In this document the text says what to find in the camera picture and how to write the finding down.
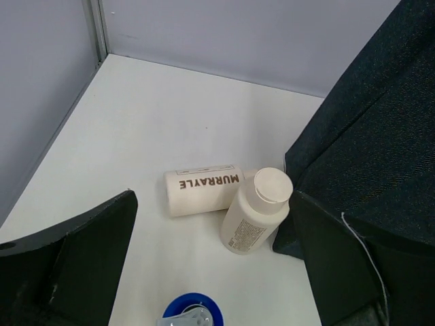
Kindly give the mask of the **cream MURRAYLE bottle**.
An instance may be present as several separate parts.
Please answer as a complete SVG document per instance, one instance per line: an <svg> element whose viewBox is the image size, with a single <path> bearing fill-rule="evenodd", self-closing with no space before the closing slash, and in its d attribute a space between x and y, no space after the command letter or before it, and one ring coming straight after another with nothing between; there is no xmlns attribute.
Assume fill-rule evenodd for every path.
<svg viewBox="0 0 435 326"><path fill-rule="evenodd" d="M182 217L228 209L240 184L257 172L233 164L168 171L164 184L169 214Z"/></svg>

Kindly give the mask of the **dark denim canvas bag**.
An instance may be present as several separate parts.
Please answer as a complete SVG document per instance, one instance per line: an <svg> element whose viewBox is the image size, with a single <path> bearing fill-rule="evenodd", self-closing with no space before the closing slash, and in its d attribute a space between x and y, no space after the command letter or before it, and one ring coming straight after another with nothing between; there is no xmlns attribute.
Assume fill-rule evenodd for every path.
<svg viewBox="0 0 435 326"><path fill-rule="evenodd" d="M297 192L434 258L434 2L401 1L285 153Z"/></svg>

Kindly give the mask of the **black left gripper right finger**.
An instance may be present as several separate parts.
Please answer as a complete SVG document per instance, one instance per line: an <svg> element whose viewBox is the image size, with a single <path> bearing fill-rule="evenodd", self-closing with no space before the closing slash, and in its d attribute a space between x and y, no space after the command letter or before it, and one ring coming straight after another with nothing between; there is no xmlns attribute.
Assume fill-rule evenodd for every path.
<svg viewBox="0 0 435 326"><path fill-rule="evenodd" d="M434 247L290 199L322 325L433 325Z"/></svg>

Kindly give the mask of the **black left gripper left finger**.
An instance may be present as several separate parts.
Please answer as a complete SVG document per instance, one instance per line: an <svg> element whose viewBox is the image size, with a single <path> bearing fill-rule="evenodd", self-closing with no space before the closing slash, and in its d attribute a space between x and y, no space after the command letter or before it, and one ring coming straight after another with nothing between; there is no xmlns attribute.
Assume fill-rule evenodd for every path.
<svg viewBox="0 0 435 326"><path fill-rule="evenodd" d="M137 216L132 190L1 243L2 325L108 325Z"/></svg>

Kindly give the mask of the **cream bottle with flip cap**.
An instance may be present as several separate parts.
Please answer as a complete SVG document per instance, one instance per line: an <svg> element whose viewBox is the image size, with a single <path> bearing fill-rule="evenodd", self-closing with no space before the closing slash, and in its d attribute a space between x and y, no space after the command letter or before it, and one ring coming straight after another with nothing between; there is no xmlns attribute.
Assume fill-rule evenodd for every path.
<svg viewBox="0 0 435 326"><path fill-rule="evenodd" d="M223 245L247 255L268 239L288 216L293 192L290 178L277 168L262 168L237 190L220 229Z"/></svg>

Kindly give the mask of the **orange bottle with blue cap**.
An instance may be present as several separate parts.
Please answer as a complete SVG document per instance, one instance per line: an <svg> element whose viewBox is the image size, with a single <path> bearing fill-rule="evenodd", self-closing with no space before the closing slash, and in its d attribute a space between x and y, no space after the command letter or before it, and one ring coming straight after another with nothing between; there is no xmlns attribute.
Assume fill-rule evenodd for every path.
<svg viewBox="0 0 435 326"><path fill-rule="evenodd" d="M156 320L156 325L224 326L224 316L213 299L192 292L176 297Z"/></svg>

